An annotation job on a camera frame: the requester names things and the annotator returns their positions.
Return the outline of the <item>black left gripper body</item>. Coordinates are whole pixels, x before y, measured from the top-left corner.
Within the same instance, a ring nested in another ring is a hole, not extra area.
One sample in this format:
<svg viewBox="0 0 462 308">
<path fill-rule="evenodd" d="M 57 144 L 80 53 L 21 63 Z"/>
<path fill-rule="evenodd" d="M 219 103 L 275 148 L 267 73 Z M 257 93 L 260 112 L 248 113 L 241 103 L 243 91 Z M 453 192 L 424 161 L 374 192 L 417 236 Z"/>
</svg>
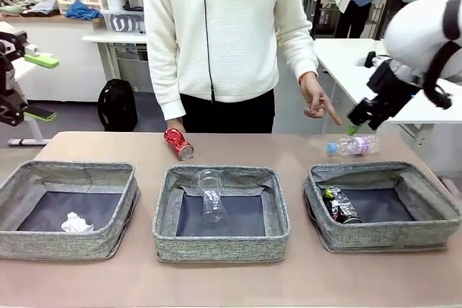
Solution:
<svg viewBox="0 0 462 308">
<path fill-rule="evenodd" d="M 15 69 L 12 62 L 1 54 L 1 96 L 7 95 L 15 85 Z"/>
</svg>

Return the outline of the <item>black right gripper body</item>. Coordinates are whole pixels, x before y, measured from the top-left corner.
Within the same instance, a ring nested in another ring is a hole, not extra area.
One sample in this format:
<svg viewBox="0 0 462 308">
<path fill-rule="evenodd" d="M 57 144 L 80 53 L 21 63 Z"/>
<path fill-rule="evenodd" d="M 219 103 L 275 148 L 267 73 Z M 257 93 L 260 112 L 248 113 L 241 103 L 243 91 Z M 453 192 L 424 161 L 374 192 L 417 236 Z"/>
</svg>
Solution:
<svg viewBox="0 0 462 308">
<path fill-rule="evenodd" d="M 409 69 L 397 61 L 388 59 L 380 63 L 370 77 L 367 86 L 376 96 L 370 101 L 371 115 L 397 115 L 420 91 L 413 84 Z"/>
</svg>

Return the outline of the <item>person's left hand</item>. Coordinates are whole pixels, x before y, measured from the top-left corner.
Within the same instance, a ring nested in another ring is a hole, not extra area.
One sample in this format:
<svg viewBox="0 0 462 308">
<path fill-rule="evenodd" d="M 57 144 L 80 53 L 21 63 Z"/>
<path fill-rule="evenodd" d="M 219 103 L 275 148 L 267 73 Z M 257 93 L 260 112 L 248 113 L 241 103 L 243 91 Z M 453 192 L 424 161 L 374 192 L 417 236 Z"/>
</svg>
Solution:
<svg viewBox="0 0 462 308">
<path fill-rule="evenodd" d="M 318 77 L 313 72 L 304 73 L 299 77 L 299 85 L 302 95 L 308 104 L 304 114 L 309 118 L 320 119 L 329 115 L 332 121 L 340 126 L 341 119 L 332 105 L 328 95 L 318 83 Z"/>
</svg>

